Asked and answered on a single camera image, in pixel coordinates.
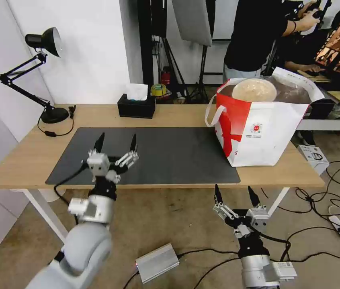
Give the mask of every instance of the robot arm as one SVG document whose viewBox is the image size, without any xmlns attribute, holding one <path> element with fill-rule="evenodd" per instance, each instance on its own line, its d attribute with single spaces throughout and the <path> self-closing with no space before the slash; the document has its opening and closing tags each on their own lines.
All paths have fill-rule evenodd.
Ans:
<svg viewBox="0 0 340 289">
<path fill-rule="evenodd" d="M 269 219 L 266 206 L 260 204 L 256 193 L 248 187 L 254 208 L 231 210 L 223 203 L 221 193 L 215 185 L 213 210 L 234 230 L 240 250 L 244 288 L 278 288 L 280 281 L 294 279 L 297 274 L 291 262 L 270 262 L 270 254 L 260 238 Z"/>
<path fill-rule="evenodd" d="M 109 225 L 113 204 L 117 199 L 116 183 L 137 160 L 136 135 L 130 151 L 121 158 L 101 153 L 104 134 L 89 152 L 88 168 L 92 171 L 94 188 L 88 199 L 72 198 L 68 211 L 82 223 L 68 233 L 66 242 L 51 263 L 42 269 L 26 289 L 85 289 L 111 252 Z"/>
</svg>

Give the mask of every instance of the tissue box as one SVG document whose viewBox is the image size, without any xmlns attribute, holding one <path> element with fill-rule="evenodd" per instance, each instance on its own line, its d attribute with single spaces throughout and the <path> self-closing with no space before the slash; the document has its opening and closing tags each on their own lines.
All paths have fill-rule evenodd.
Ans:
<svg viewBox="0 0 340 289">
<path fill-rule="evenodd" d="M 119 116 L 134 118 L 153 118 L 155 98 L 148 96 L 146 100 L 128 100 L 123 94 L 118 101 Z"/>
</svg>

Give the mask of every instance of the lamp shade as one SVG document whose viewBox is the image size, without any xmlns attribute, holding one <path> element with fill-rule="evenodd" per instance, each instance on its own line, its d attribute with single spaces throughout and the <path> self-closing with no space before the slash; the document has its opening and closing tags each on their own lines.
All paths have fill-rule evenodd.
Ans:
<svg viewBox="0 0 340 289">
<path fill-rule="evenodd" d="M 48 28 L 42 35 L 27 34 L 25 42 L 29 47 L 46 49 L 57 57 L 60 57 L 62 52 L 61 39 L 56 27 Z"/>
</svg>

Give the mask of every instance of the red and white bag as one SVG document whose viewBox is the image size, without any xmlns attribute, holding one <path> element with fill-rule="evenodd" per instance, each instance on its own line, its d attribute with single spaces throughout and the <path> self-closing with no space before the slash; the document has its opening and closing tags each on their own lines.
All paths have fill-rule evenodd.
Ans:
<svg viewBox="0 0 340 289">
<path fill-rule="evenodd" d="M 312 81 L 279 67 L 266 79 L 277 89 L 273 102 L 246 102 L 220 93 L 226 86 L 242 80 L 229 79 L 217 90 L 216 113 L 209 123 L 212 97 L 206 108 L 205 123 L 208 127 L 215 126 L 231 166 L 275 165 L 309 104 L 324 96 Z"/>
</svg>

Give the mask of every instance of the desk lamp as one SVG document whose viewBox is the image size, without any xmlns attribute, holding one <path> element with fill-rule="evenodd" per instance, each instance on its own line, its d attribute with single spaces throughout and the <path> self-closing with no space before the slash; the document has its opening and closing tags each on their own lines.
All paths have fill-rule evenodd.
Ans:
<svg viewBox="0 0 340 289">
<path fill-rule="evenodd" d="M 25 42 L 29 47 L 35 49 L 37 54 L 32 57 L 30 60 L 20 64 L 19 66 L 15 67 L 14 69 L 0 74 L 0 82 L 9 86 L 10 88 L 20 92 L 22 95 L 30 98 L 34 102 L 37 102 L 41 106 L 44 107 L 44 112 L 41 115 L 41 120 L 44 123 L 57 123 L 65 120 L 68 117 L 68 111 L 64 108 L 55 108 L 51 105 L 51 103 L 45 99 L 42 99 L 36 95 L 29 93 L 28 91 L 18 87 L 13 82 L 14 80 L 18 79 L 19 77 L 23 76 L 24 74 L 34 70 L 35 68 L 39 67 L 40 65 L 45 64 L 47 61 L 47 54 L 43 52 L 43 49 L 47 50 L 51 54 L 60 57 L 61 55 L 61 40 L 60 35 L 56 27 L 51 27 L 47 29 L 42 35 L 39 34 L 27 34 L 25 36 Z M 39 60 L 40 62 L 34 65 L 31 68 L 26 70 L 19 71 L 18 69 L 22 68 L 23 66 L 27 65 L 34 60 Z"/>
</svg>

